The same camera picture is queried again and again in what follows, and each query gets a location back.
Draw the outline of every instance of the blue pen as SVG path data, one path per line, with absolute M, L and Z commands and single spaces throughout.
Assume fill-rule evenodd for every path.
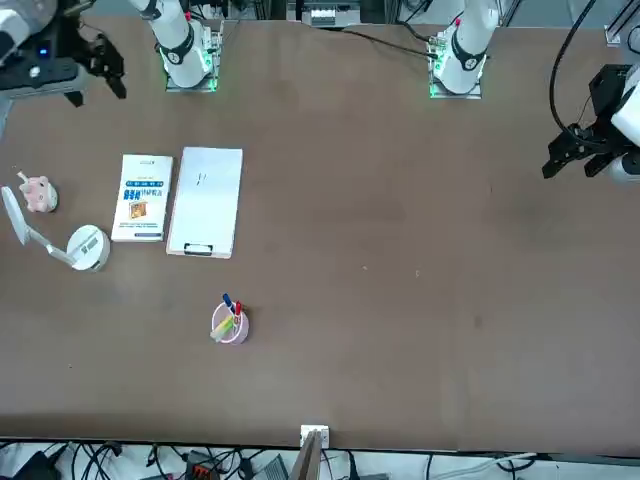
M 222 294 L 222 301 L 224 302 L 224 304 L 227 306 L 227 308 L 229 309 L 229 311 L 232 314 L 236 314 L 236 308 L 233 306 L 233 302 L 231 302 L 231 298 L 229 297 L 228 293 L 223 293 Z

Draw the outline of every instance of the marker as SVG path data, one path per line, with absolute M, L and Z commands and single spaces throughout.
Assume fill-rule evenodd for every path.
M 229 297 L 228 293 L 224 293 L 222 294 L 222 301 L 224 302 L 224 304 L 227 306 L 227 308 L 229 309 L 229 311 L 235 315 L 236 314 L 236 309 L 233 307 L 233 303 L 231 302 L 231 298 Z
M 216 342 L 219 342 L 222 337 L 226 335 L 226 333 L 233 328 L 233 315 L 229 315 L 225 318 L 220 324 L 213 329 L 210 337 L 213 338 Z
M 240 302 L 236 302 L 236 313 L 234 317 L 234 322 L 236 325 L 240 325 L 241 315 L 242 315 L 242 304 Z

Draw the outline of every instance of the white cable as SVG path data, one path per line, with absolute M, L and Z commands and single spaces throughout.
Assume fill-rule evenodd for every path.
M 523 458 L 535 457 L 537 453 L 519 453 L 518 455 L 511 455 L 510 457 L 493 458 L 487 462 L 476 465 L 471 468 L 462 468 L 460 470 L 453 470 L 451 472 L 441 473 L 439 475 L 433 475 L 429 480 L 446 480 L 447 478 L 461 477 L 463 475 L 471 475 L 473 473 L 480 473 L 489 467 L 494 466 L 497 463 L 508 462 L 509 460 L 521 460 Z

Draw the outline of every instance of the red pen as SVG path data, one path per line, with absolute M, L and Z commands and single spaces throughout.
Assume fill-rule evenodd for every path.
M 236 316 L 234 318 L 236 325 L 240 325 L 241 314 L 242 314 L 242 304 L 240 302 L 236 302 Z

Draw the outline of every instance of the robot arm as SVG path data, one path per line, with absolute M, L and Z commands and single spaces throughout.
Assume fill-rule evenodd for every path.
M 544 178 L 569 162 L 589 159 L 587 177 L 608 168 L 614 179 L 640 181 L 640 65 L 605 65 L 589 83 L 596 120 L 569 125 L 549 144 Z
M 165 70 L 176 85 L 194 87 L 211 73 L 211 29 L 193 18 L 187 21 L 179 0 L 129 1 L 149 22 Z
M 464 95 L 475 88 L 499 20 L 495 0 L 466 0 L 460 17 L 442 35 L 446 49 L 435 77 L 447 90 Z
M 64 93 L 80 106 L 93 75 L 105 78 L 114 94 L 125 98 L 124 60 L 115 46 L 104 34 L 87 41 L 79 33 L 80 13 L 94 2 L 0 0 L 0 95 Z M 149 22 L 165 70 L 178 87 L 195 87 L 214 70 L 211 29 L 187 21 L 179 0 L 130 2 Z

